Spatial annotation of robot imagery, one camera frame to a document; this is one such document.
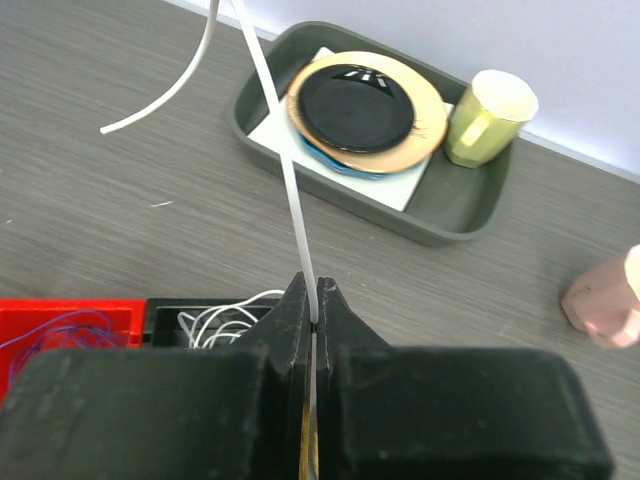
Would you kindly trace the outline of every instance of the pink cup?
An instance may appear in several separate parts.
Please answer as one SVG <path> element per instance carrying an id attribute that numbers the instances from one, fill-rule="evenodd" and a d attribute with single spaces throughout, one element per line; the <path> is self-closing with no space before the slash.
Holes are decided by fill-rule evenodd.
<path id="1" fill-rule="evenodd" d="M 576 279 L 562 299 L 571 324 L 602 348 L 640 340 L 640 245 Z"/>

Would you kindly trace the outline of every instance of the white wall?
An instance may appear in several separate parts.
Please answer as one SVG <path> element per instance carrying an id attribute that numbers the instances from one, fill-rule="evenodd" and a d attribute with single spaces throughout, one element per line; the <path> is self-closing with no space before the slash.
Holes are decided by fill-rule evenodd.
<path id="1" fill-rule="evenodd" d="M 170 0 L 206 9 L 208 0 Z M 245 0 L 275 34 L 323 20 L 457 77 L 497 68 L 540 98 L 528 137 L 640 179 L 640 1 Z M 229 0 L 220 14 L 234 17 Z"/>

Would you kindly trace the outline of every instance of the black plate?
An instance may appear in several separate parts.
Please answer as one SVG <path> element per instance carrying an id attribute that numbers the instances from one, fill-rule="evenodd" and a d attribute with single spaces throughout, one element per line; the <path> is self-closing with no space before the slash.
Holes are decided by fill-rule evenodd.
<path id="1" fill-rule="evenodd" d="M 322 143 L 354 153 L 377 153 L 411 132 L 413 105 L 393 79 L 358 65 L 333 65 L 311 75 L 298 95 L 309 132 Z"/>

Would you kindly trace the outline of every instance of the gold-rimmed plate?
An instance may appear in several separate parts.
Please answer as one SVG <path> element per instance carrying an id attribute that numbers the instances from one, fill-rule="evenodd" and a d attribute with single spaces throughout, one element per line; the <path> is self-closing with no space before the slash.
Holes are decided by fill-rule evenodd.
<path id="1" fill-rule="evenodd" d="M 361 154 L 330 147 L 311 135 L 298 110 L 300 88 L 311 75 L 333 65 L 370 68 L 402 87 L 414 110 L 413 127 L 402 142 L 384 152 Z M 435 87 L 404 63 L 371 52 L 340 52 L 308 64 L 289 86 L 287 112 L 296 129 L 319 150 L 348 167 L 373 173 L 400 172 L 420 163 L 440 145 L 447 130 L 447 111 Z"/>

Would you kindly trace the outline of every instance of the red box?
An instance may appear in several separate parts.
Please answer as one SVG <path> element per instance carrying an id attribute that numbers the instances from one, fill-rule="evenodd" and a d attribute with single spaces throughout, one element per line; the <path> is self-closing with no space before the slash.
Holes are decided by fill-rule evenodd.
<path id="1" fill-rule="evenodd" d="M 0 299 L 0 345 L 28 333 L 34 328 L 66 313 L 78 310 L 96 310 L 111 320 L 114 333 L 128 336 L 127 348 L 138 348 L 142 344 L 146 300 L 46 300 L 46 299 Z M 105 327 L 104 320 L 90 312 L 55 322 L 51 327 L 69 324 Z M 0 403 L 8 390 L 9 368 L 13 358 L 33 345 L 39 333 L 19 340 L 0 350 Z"/>

